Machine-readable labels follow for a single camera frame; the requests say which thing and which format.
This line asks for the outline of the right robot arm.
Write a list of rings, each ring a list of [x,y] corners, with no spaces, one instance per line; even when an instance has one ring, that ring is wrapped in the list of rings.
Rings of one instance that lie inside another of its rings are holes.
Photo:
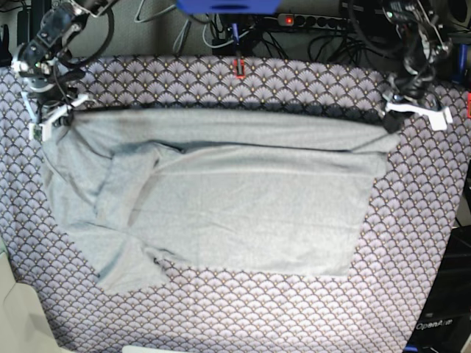
[[[21,98],[30,117],[30,140],[48,140],[55,126],[69,125],[75,110],[93,101],[68,83],[83,78],[83,68],[109,46],[115,31],[114,4],[114,1],[64,1],[43,16],[38,32],[14,53],[11,67],[26,83]],[[73,61],[71,41],[84,31],[90,17],[103,15],[108,23],[103,44],[91,56]]]

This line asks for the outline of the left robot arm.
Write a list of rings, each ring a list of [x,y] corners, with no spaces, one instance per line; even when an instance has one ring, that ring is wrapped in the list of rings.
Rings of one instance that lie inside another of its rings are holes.
[[[439,14],[429,1],[385,1],[383,11],[403,43],[403,70],[389,76],[389,89],[383,93],[385,130],[398,132],[406,119],[419,115],[427,118],[434,132],[445,131],[453,122],[450,108],[437,98],[432,107],[425,106],[437,66],[453,48]]]

